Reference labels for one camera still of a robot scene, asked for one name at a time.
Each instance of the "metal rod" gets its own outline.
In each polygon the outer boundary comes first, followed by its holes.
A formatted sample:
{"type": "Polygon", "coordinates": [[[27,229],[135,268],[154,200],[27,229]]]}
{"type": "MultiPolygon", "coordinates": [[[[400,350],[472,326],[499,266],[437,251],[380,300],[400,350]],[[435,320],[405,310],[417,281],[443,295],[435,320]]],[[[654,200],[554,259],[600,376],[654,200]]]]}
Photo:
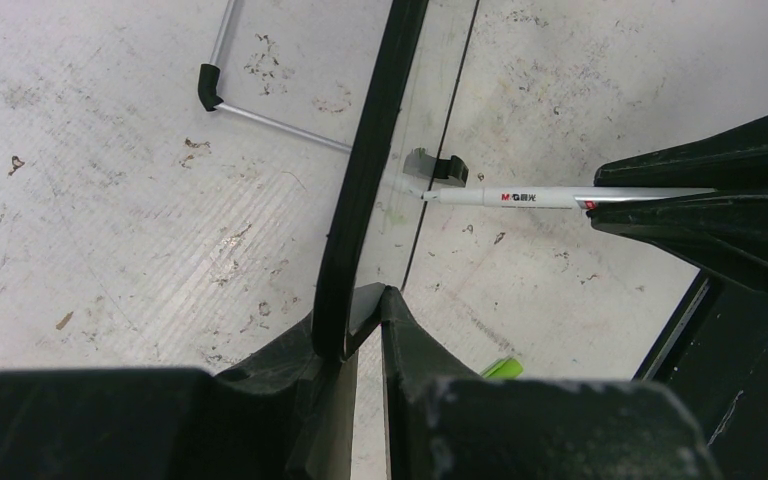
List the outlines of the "metal rod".
{"type": "Polygon", "coordinates": [[[292,125],[287,125],[284,122],[279,122],[278,120],[273,120],[269,117],[264,117],[263,115],[250,112],[248,110],[243,110],[242,108],[237,108],[237,107],[228,105],[227,103],[220,103],[219,105],[216,106],[216,109],[241,115],[245,118],[248,118],[249,120],[254,120],[255,122],[262,123],[272,128],[277,128],[278,130],[296,135],[297,137],[304,138],[305,140],[310,140],[311,142],[316,142],[320,145],[324,145],[329,148],[333,148],[334,150],[337,150],[343,153],[351,153],[352,151],[351,145],[346,145],[345,143],[340,143],[340,142],[331,140],[330,138],[325,138],[321,135],[308,132],[307,130],[302,130],[301,128],[297,128],[292,125]]]}
{"type": "Polygon", "coordinates": [[[222,48],[225,46],[225,37],[228,36],[228,24],[231,23],[231,16],[234,12],[234,5],[237,0],[228,0],[225,5],[225,14],[222,15],[222,24],[219,25],[219,34],[216,35],[216,43],[213,44],[213,53],[210,54],[210,64],[218,67],[219,55],[222,54],[222,48]]]}

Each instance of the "brand logo on pen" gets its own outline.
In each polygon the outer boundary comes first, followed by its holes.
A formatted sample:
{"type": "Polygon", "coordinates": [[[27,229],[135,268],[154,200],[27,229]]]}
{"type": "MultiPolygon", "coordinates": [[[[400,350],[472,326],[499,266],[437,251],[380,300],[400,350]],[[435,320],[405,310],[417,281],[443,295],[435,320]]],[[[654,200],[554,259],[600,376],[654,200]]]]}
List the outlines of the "brand logo on pen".
{"type": "Polygon", "coordinates": [[[502,194],[502,201],[503,202],[536,202],[537,201],[537,194],[531,194],[531,193],[503,193],[502,194]]]}

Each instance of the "gray floor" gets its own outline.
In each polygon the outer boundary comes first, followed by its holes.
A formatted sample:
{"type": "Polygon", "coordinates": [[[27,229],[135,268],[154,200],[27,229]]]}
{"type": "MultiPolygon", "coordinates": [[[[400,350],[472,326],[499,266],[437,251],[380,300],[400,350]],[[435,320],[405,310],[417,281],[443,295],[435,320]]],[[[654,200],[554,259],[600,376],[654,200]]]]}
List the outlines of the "gray floor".
{"type": "MultiPolygon", "coordinates": [[[[0,2],[0,368],[218,371],[309,311],[347,157],[203,111],[197,67],[225,7],[208,3],[0,2]]],[[[350,142],[387,6],[320,3],[245,2],[221,87],[350,142]]],[[[413,75],[448,95],[471,4],[429,12],[413,75]]],[[[484,1],[443,154],[471,186],[586,185],[607,161],[767,113],[766,3],[484,1]]],[[[423,146],[444,120],[429,117],[423,146]]],[[[382,231],[410,231],[408,210],[384,212],[382,231]]],[[[628,378],[694,273],[580,213],[432,205],[405,296],[473,368],[514,355],[525,376],[628,378]]],[[[360,479],[385,475],[376,338],[360,479]]]]}

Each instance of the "white pen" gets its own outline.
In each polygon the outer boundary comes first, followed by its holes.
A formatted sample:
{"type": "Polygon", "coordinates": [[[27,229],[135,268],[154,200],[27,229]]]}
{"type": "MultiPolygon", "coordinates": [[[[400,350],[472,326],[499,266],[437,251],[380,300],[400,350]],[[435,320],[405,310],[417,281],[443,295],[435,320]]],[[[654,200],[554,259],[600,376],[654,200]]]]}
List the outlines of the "white pen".
{"type": "Polygon", "coordinates": [[[603,203],[660,200],[714,191],[710,188],[639,187],[443,188],[424,192],[422,199],[447,205],[591,210],[603,203]]]}

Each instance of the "green object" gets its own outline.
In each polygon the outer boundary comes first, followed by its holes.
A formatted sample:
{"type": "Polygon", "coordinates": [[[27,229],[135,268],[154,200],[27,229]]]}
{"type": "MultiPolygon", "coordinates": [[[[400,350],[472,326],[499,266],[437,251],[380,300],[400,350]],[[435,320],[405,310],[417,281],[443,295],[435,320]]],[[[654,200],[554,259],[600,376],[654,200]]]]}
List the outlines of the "green object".
{"type": "Polygon", "coordinates": [[[493,362],[481,372],[484,378],[508,379],[516,378],[523,371],[522,365],[513,357],[505,357],[493,362]]]}

